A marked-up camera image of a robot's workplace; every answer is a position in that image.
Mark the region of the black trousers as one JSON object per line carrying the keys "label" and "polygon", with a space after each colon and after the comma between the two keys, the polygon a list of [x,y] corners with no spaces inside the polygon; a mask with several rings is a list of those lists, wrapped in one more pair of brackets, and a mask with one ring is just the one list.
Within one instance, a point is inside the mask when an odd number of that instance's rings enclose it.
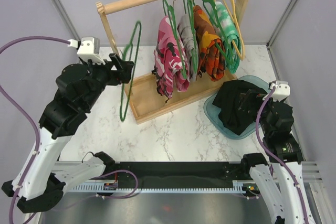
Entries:
{"label": "black trousers", "polygon": [[218,118],[223,126],[237,135],[241,135],[256,120],[254,110],[238,111],[240,101],[243,99],[240,98],[240,94],[247,92],[249,89],[267,94],[266,90],[250,82],[233,80],[223,83],[213,101],[213,105],[221,109]]}

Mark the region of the pink camouflage trousers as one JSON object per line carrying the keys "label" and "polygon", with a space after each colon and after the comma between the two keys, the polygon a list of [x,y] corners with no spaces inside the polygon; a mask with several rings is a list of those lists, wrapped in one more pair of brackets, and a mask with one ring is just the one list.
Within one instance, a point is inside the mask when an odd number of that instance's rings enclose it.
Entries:
{"label": "pink camouflage trousers", "polygon": [[182,64],[179,57],[178,47],[174,39],[168,16],[164,16],[159,24],[157,45],[154,54],[154,70],[156,77],[156,90],[168,100],[172,99],[173,90],[185,92],[190,85],[190,71],[183,43],[180,40],[182,57],[185,61],[187,79],[181,74]]}

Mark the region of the green hanger with black trousers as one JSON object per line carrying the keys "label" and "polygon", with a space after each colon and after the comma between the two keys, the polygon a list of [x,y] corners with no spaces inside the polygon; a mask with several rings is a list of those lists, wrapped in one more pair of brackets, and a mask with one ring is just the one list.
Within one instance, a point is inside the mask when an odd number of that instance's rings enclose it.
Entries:
{"label": "green hanger with black trousers", "polygon": [[[135,53],[133,54],[133,47],[134,47],[134,38],[135,34],[138,32],[138,38],[136,40],[136,49]],[[129,103],[130,103],[130,96],[131,96],[131,91],[133,87],[133,80],[134,80],[134,75],[135,75],[135,69],[137,66],[137,61],[138,61],[138,53],[139,53],[139,47],[140,47],[140,40],[141,40],[141,33],[142,33],[142,24],[140,20],[137,20],[134,29],[131,35],[131,38],[128,42],[128,44],[125,46],[123,52],[122,52],[122,60],[126,59],[126,56],[129,56],[128,61],[133,63],[133,67],[131,70],[131,78],[128,83],[128,93],[125,93],[126,91],[126,84],[122,84],[122,90],[121,90],[121,100],[120,100],[120,107],[119,107],[119,118],[121,122],[125,121]]]}

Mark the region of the green hanger with pink trousers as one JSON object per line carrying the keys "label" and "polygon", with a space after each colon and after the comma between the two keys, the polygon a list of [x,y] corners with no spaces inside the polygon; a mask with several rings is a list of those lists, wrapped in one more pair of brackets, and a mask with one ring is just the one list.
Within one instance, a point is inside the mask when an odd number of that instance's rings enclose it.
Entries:
{"label": "green hanger with pink trousers", "polygon": [[163,5],[164,14],[167,15],[168,18],[169,18],[169,23],[170,23],[171,28],[172,28],[173,36],[174,36],[174,39],[176,40],[177,47],[178,47],[178,50],[179,50],[179,57],[180,57],[180,61],[181,61],[181,64],[182,64],[181,74],[182,74],[182,77],[186,80],[187,79],[186,66],[185,66],[185,61],[182,57],[181,44],[180,44],[180,40],[179,40],[179,37],[178,37],[178,34],[177,34],[178,30],[177,30],[175,12],[174,12],[174,2],[175,1],[176,0],[173,1],[172,5],[170,5],[170,4],[168,4],[167,0],[162,0],[162,5]]}

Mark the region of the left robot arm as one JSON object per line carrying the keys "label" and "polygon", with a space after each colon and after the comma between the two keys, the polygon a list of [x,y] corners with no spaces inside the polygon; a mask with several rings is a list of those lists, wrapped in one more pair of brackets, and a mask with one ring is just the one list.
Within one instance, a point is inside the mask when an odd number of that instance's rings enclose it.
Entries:
{"label": "left robot arm", "polygon": [[24,214],[54,208],[63,195],[92,178],[114,175],[114,160],[104,152],[76,167],[60,172],[52,169],[62,150],[76,133],[106,86],[129,83],[135,63],[116,54],[102,64],[88,62],[68,65],[56,79],[57,91],[45,107],[36,129],[36,144],[19,175],[4,182],[2,191],[17,199]]}

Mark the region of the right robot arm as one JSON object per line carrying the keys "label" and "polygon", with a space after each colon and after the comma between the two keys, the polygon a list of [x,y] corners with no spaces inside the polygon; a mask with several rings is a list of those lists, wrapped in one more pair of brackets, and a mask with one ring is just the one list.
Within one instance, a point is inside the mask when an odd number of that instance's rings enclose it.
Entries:
{"label": "right robot arm", "polygon": [[256,116],[256,136],[265,154],[245,154],[240,173],[253,179],[272,223],[315,223],[303,182],[303,155],[291,133],[292,107],[279,95],[250,89],[241,94],[239,110]]}

